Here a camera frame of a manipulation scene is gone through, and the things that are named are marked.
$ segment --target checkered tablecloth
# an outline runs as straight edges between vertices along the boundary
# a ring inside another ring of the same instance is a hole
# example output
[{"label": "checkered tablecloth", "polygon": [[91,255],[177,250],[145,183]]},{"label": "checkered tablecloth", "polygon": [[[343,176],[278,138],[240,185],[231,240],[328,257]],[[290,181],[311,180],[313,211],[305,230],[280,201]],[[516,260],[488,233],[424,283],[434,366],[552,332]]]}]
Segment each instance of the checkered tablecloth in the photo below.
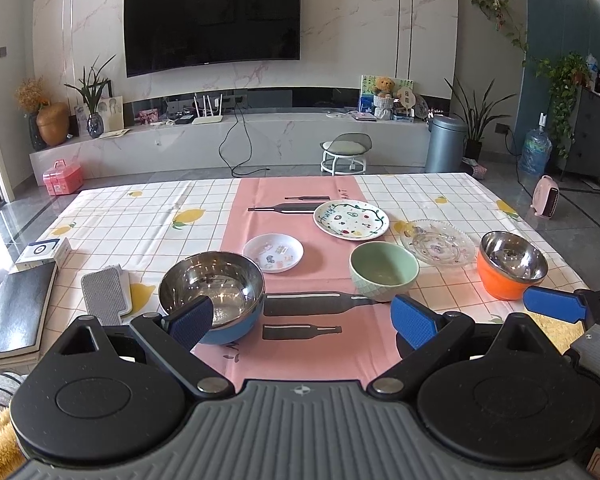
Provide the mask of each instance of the checkered tablecloth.
[{"label": "checkered tablecloth", "polygon": [[[387,241],[400,243],[396,222],[424,218],[448,221],[476,244],[489,231],[505,230],[525,237],[545,254],[550,270],[543,286],[566,291],[585,287],[516,212],[464,173],[363,175],[355,181],[366,200],[390,216]],[[87,272],[112,264],[130,271],[134,309],[127,322],[160,309],[163,274],[186,256],[220,248],[239,185],[237,179],[189,180],[80,193],[40,237],[67,236],[73,249],[54,285],[42,350],[85,313],[80,279]],[[461,310],[477,322],[502,322],[509,313],[524,310],[521,301],[491,297],[475,264],[453,270],[421,264],[410,295],[433,310]]]}]

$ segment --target white plate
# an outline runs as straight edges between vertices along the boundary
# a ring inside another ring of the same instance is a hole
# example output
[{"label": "white plate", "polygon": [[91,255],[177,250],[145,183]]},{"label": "white plate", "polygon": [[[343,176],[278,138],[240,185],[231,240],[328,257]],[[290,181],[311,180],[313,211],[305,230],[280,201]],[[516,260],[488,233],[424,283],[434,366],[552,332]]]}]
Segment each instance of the white plate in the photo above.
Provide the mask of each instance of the white plate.
[{"label": "white plate", "polygon": [[417,259],[437,267],[461,267],[475,261],[467,234],[440,220],[403,221],[400,241]]},{"label": "white plate", "polygon": [[389,228],[384,211],[360,200],[325,202],[314,211],[314,222],[331,236],[357,242],[378,238]]},{"label": "white plate", "polygon": [[302,244],[289,235],[270,233],[249,240],[242,250],[262,272],[285,272],[295,267],[304,255]]}]

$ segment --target black vase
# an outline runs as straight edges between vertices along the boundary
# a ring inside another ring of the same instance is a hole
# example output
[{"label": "black vase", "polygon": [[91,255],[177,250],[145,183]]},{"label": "black vase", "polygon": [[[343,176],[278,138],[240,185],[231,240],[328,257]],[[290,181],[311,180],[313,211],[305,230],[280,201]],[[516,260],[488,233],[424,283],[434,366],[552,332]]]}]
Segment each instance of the black vase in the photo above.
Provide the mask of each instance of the black vase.
[{"label": "black vase", "polygon": [[480,158],[481,149],[482,143],[479,140],[467,139],[466,147],[464,149],[464,156],[477,161],[478,158]]},{"label": "black vase", "polygon": [[104,133],[104,123],[99,113],[94,113],[87,119],[87,131],[92,139],[97,139]]},{"label": "black vase", "polygon": [[31,145],[33,149],[39,152],[46,148],[46,142],[40,137],[40,130],[38,129],[38,112],[33,112],[27,115],[27,121],[29,121],[29,137],[31,138]]}]

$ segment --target small box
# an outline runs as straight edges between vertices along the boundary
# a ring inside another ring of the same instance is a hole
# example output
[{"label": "small box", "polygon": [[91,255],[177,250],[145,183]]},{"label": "small box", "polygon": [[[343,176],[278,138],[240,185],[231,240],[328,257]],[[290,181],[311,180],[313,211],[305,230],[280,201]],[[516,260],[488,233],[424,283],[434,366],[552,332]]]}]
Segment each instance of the small box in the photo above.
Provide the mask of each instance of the small box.
[{"label": "small box", "polygon": [[24,248],[24,251],[16,260],[16,269],[32,269],[53,261],[58,264],[58,267],[62,267],[70,253],[71,244],[67,238],[52,238],[51,240],[33,242]]},{"label": "small box", "polygon": [[50,170],[42,174],[49,195],[68,195],[83,183],[82,168],[77,162],[67,165],[64,159],[56,160]]}]

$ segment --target pink heater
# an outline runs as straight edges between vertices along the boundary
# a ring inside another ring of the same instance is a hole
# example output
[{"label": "pink heater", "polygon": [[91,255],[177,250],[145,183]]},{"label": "pink heater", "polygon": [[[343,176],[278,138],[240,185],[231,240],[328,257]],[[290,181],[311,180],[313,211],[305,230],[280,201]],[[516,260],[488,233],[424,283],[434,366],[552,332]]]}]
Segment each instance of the pink heater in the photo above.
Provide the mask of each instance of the pink heater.
[{"label": "pink heater", "polygon": [[543,176],[538,181],[531,201],[531,207],[535,210],[536,216],[551,218],[555,213],[559,196],[560,190],[555,180],[548,175]]}]

